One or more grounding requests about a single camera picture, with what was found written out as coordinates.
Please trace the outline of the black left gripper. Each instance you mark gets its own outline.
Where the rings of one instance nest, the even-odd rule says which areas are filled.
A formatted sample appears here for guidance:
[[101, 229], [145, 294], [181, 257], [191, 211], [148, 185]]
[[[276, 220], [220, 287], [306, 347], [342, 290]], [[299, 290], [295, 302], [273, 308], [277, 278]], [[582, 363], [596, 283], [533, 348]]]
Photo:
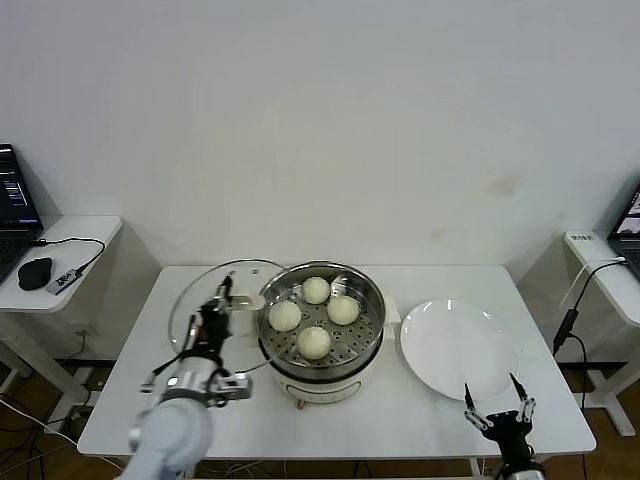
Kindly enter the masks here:
[[213, 305], [199, 309], [199, 326], [193, 349], [201, 356], [219, 356], [227, 338], [231, 336], [229, 322], [239, 307], [232, 303], [233, 279], [227, 275], [217, 287]]

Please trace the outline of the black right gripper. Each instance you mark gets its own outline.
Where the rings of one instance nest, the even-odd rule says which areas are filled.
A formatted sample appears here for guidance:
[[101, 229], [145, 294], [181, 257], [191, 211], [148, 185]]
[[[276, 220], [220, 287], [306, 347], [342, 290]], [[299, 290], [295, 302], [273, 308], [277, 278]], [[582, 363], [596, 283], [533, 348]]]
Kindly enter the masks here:
[[531, 420], [536, 400], [527, 394], [513, 374], [510, 374], [510, 378], [520, 399], [518, 411], [509, 410], [485, 417], [476, 409], [469, 386], [465, 384], [464, 416], [477, 430], [484, 430], [482, 435], [486, 439], [498, 445], [505, 464], [524, 464], [532, 459], [526, 437], [532, 431]]

